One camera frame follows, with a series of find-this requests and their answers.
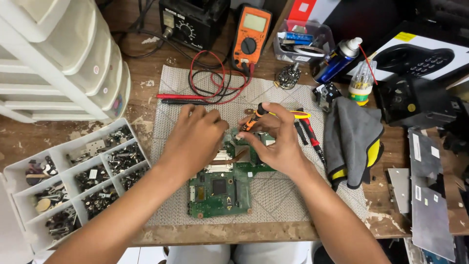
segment green circuit board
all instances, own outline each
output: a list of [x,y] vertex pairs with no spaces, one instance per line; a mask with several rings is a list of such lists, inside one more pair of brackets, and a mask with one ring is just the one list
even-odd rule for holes
[[[255,150],[245,140],[237,140],[234,128],[224,138],[224,149],[215,160],[234,158],[243,150],[247,154],[229,165],[209,165],[189,180],[189,210],[192,217],[207,218],[224,215],[250,213],[250,182],[258,172],[275,171],[263,163]],[[267,133],[256,133],[264,143],[270,145],[275,139]]]

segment wooden desk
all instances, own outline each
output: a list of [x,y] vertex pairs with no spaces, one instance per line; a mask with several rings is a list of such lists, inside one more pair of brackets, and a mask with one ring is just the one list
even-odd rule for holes
[[[158,3],[155,2],[146,18],[145,28],[160,32]],[[138,16],[137,0],[116,1],[105,10],[105,19],[111,30],[127,28]],[[234,31],[233,23],[228,23],[223,35],[217,41],[214,50],[225,54],[231,45]],[[131,35],[122,44],[123,50],[132,54],[142,54],[154,47],[154,43],[142,44],[149,36]],[[190,55],[195,53],[182,48]],[[209,63],[216,63],[212,58],[203,58]],[[132,91],[125,117],[132,123],[146,153],[150,153],[153,122],[155,119],[156,98],[163,64],[172,67],[189,68],[190,61],[180,53],[164,45],[156,54],[140,59],[126,59],[129,64]],[[277,61],[273,51],[264,55],[254,77],[274,79],[286,63]],[[302,68],[300,84],[313,85],[310,71]],[[370,97],[369,105],[374,106]],[[24,124],[0,116],[0,170],[5,166],[46,148],[61,144],[70,139],[83,136],[103,126],[101,122],[37,122]],[[409,237],[409,222],[393,209],[390,194],[387,190],[383,169],[408,168],[408,139],[402,128],[391,128],[385,125],[382,137],[385,152],[377,165],[371,170],[376,181],[364,185],[365,197],[368,200],[369,218],[366,225],[376,238]],[[466,210],[459,206],[461,196],[454,180],[453,169],[457,162],[452,153],[441,151],[444,165],[446,195],[450,231],[454,235],[469,234],[469,218]],[[143,245],[189,245],[248,243],[266,241],[312,241],[318,240],[318,234],[310,222],[254,223],[227,225],[167,225],[143,228],[134,240],[136,246]]]

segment red straw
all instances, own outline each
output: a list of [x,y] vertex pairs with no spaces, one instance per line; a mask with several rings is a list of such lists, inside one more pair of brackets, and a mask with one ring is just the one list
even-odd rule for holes
[[368,68],[370,68],[371,76],[373,76],[373,80],[375,80],[375,84],[378,85],[378,82],[376,81],[375,75],[373,74],[373,71],[371,70],[370,63],[368,62],[368,58],[366,57],[366,54],[365,54],[365,52],[363,51],[362,46],[361,46],[360,44],[358,44],[358,46],[360,47],[360,50],[362,51],[363,56],[365,56],[366,64],[368,64]]

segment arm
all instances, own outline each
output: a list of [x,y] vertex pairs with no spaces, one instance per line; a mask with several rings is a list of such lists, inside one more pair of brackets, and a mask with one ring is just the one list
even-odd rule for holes
[[329,187],[303,154],[294,127],[295,117],[281,105],[263,103],[273,115],[264,115],[251,131],[269,132],[275,143],[264,146],[253,134],[239,136],[256,150],[259,158],[287,174],[298,186],[321,241],[337,264],[389,263],[380,245],[355,213]]
[[183,106],[153,168],[124,196],[71,235],[46,264],[117,263],[163,202],[214,159],[226,129],[228,123],[221,120],[217,110],[207,113],[203,106]]

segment blue spray can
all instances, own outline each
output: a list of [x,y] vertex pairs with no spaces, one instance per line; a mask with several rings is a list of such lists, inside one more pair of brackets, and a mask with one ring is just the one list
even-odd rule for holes
[[359,55],[358,45],[361,42],[361,38],[341,41],[334,50],[324,57],[324,60],[319,64],[320,71],[313,79],[320,84],[332,79]]

